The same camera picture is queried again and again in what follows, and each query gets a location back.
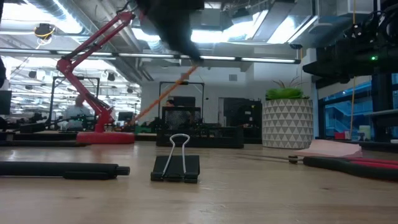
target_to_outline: pink paper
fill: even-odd
[[[296,156],[362,157],[359,144],[327,140],[312,140],[309,149],[294,151]]]

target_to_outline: metal clip handle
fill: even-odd
[[[187,140],[182,144],[182,167],[184,170],[184,174],[187,172],[187,168],[185,168],[185,145],[189,142],[191,137],[187,134],[174,134],[170,137],[170,142],[173,144],[172,151],[170,152],[169,158],[167,159],[166,166],[164,166],[163,175],[166,173],[167,168],[169,167],[170,160],[172,159],[172,155],[175,148],[175,142],[173,141],[174,137],[186,137]]]

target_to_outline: black foam tube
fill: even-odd
[[[130,167],[117,164],[77,162],[0,162],[0,176],[63,177],[65,179],[108,180],[129,175]]]

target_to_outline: monitor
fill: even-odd
[[[0,91],[0,115],[9,115],[11,109],[12,91]]]
[[[118,121],[130,121],[133,116],[133,112],[119,112]]]

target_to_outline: orange rod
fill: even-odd
[[[172,85],[168,90],[161,94],[159,99],[155,100],[148,108],[146,108],[143,112],[141,112],[138,116],[136,116],[132,121],[131,124],[135,124],[136,121],[142,118],[145,114],[147,114],[153,107],[159,104],[171,91],[173,91],[177,86],[179,86],[185,79],[187,79],[196,69],[198,68],[197,65],[192,66],[181,78],[175,81],[174,85]]]

